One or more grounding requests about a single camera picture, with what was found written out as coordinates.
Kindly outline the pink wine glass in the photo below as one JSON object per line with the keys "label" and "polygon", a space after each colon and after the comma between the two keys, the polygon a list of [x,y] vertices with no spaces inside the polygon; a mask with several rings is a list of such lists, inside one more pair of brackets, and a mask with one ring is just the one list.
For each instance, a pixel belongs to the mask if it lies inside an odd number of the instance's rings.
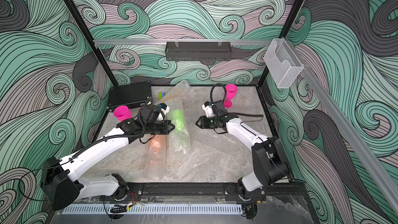
{"label": "pink wine glass", "polygon": [[132,113],[127,106],[122,105],[114,110],[114,116],[121,122],[132,118]]}
{"label": "pink wine glass", "polygon": [[226,100],[224,101],[224,107],[225,108],[231,108],[233,106],[232,99],[235,98],[237,92],[238,92],[238,87],[235,84],[227,84],[225,86],[225,89],[227,91],[226,95]]}

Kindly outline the bubble green glass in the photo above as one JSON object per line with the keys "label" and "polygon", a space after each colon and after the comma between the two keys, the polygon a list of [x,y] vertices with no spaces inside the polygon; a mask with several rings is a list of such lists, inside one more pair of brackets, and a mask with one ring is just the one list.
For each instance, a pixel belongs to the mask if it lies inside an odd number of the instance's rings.
{"label": "bubble green glass", "polygon": [[175,126],[169,134],[171,153],[188,154],[191,150],[191,139],[181,98],[169,99],[165,103],[170,107],[166,117]]}

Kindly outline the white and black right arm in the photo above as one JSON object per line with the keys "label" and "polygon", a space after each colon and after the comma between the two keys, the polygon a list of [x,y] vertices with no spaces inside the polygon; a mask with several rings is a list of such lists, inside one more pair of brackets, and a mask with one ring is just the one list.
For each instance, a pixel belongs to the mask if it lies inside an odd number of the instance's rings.
{"label": "white and black right arm", "polygon": [[289,174],[289,165],[281,141],[263,135],[246,125],[237,115],[201,116],[195,123],[201,129],[222,129],[246,145],[252,154],[253,171],[241,178],[246,192],[269,186]]}

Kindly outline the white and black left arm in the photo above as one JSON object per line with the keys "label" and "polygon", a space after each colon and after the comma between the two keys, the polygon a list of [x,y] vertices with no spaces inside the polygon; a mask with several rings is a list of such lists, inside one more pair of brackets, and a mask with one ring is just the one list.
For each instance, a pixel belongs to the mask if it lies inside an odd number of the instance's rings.
{"label": "white and black left arm", "polygon": [[117,173],[88,178],[84,173],[111,153],[124,148],[146,134],[168,135],[175,129],[170,120],[140,124],[132,118],[90,146],[61,159],[51,157],[44,162],[40,187],[54,211],[62,210],[78,199],[105,196],[116,201],[127,197],[128,184]]}

